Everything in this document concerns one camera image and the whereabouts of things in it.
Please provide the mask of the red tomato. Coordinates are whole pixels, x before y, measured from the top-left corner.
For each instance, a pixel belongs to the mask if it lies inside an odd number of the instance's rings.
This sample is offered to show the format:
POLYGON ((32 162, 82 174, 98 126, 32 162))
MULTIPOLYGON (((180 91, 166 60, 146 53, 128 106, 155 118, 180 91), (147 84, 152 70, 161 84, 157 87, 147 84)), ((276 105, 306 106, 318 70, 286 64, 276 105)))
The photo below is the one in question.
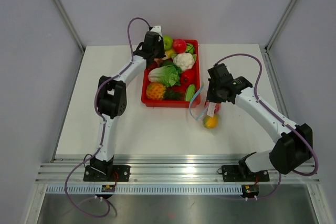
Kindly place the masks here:
POLYGON ((221 104, 206 101, 204 107, 207 114, 215 114, 220 111, 221 104))

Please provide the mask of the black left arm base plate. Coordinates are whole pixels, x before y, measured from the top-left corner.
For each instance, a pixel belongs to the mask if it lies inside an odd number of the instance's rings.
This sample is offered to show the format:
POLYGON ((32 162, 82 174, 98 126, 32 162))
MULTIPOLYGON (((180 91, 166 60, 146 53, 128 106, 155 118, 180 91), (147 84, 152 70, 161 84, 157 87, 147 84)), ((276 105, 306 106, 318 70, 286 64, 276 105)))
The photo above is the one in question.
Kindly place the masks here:
POLYGON ((85 167, 83 175, 84 182, 128 182, 130 177, 130 166, 112 165, 102 172, 91 166, 85 167))

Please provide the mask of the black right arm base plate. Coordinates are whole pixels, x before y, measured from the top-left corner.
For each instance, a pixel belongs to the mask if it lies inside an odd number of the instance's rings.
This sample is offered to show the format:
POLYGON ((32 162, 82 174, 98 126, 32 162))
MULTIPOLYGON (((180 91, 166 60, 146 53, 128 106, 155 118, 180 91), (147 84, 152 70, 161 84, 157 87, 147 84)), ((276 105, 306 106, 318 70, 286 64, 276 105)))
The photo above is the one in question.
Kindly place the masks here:
POLYGON ((266 170, 257 173, 242 172, 238 165, 223 165, 217 169, 224 182, 269 182, 269 174, 266 170))

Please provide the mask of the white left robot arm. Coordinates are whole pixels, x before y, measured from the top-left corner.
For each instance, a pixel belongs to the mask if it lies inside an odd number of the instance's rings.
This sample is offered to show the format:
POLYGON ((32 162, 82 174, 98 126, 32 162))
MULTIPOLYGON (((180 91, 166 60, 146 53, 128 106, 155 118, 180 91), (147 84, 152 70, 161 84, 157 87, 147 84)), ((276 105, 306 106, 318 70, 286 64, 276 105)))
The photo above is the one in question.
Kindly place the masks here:
POLYGON ((98 150, 90 159, 90 167, 102 181, 113 176, 118 120, 127 107, 127 86, 155 59, 164 57, 161 26, 146 32, 144 41, 133 52, 133 58, 115 77, 101 76, 94 98, 95 110, 101 117, 98 150))

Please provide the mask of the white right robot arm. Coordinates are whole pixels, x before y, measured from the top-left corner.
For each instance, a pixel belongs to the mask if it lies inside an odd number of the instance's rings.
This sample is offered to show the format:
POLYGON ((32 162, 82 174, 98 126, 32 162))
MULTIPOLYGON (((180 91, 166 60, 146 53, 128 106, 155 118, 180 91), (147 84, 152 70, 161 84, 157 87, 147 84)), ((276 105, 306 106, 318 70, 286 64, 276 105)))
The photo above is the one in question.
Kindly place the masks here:
POLYGON ((313 157, 312 129, 298 125, 275 110, 244 77, 233 78, 223 63, 208 70, 208 102, 232 103, 248 113, 274 142, 271 150, 251 153, 239 161, 239 176, 252 179, 262 170, 288 174, 313 157))

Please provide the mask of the clear zip top bag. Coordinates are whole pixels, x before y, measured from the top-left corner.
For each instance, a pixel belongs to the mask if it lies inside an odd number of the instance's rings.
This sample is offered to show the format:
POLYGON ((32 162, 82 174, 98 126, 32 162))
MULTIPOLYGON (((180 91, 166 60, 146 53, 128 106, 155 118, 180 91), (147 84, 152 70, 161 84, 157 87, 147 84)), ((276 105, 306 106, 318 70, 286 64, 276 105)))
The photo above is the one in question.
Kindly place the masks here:
MULTIPOLYGON (((205 111, 206 109, 205 109, 204 106, 203 106, 202 110, 199 111, 199 112, 194 112, 194 110, 193 110, 193 106, 196 105, 196 100, 201 97, 201 93, 203 92, 203 89, 204 89, 204 83, 202 82, 200 88, 196 89, 196 93, 192 97, 191 101, 188 102, 188 111, 189 111, 190 116, 195 121, 197 121, 202 127, 203 127, 203 123, 202 123, 203 117, 206 116, 206 115, 209 115, 209 116, 213 116, 214 115, 214 114, 207 114, 206 111, 205 111)), ((214 129, 207 129, 209 131, 214 131, 216 128, 219 127, 219 123, 220 123, 221 117, 219 115, 219 112, 217 112, 216 114, 219 116, 218 126, 215 127, 214 129)))

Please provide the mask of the yellow orange mango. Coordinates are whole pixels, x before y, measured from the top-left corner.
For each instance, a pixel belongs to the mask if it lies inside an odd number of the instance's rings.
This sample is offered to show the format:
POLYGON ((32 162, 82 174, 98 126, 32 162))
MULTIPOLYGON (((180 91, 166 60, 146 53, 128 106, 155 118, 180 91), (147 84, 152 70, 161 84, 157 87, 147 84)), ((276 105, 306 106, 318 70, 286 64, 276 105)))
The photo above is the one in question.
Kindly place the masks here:
POLYGON ((213 116, 206 115, 203 117, 202 123, 203 127, 206 129, 214 129, 218 126, 219 116, 214 114, 213 116))

